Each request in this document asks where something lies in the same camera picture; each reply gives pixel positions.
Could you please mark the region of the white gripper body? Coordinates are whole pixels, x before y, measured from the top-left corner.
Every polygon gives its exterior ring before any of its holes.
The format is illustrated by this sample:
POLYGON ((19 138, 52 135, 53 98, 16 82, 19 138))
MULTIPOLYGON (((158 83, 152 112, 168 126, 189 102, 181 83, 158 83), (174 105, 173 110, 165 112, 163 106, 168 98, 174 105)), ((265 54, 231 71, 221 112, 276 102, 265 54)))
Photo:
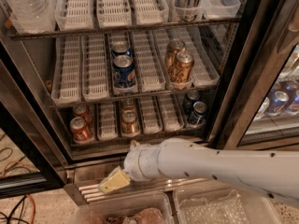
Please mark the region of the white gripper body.
POLYGON ((150 181, 158 178, 158 157, 160 149, 157 145, 131 145, 124 160, 124 172, 136 181, 150 181))

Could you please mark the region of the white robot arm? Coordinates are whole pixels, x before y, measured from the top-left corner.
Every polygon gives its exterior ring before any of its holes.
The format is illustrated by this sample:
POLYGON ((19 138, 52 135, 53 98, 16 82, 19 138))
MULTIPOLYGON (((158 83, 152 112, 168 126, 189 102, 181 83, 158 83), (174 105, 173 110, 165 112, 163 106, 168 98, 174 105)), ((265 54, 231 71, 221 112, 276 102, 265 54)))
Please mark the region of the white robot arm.
POLYGON ((122 167, 97 188, 110 193, 133 181, 215 179, 292 207, 299 207, 299 154, 296 151, 217 150, 181 138, 158 145, 134 142, 122 167))

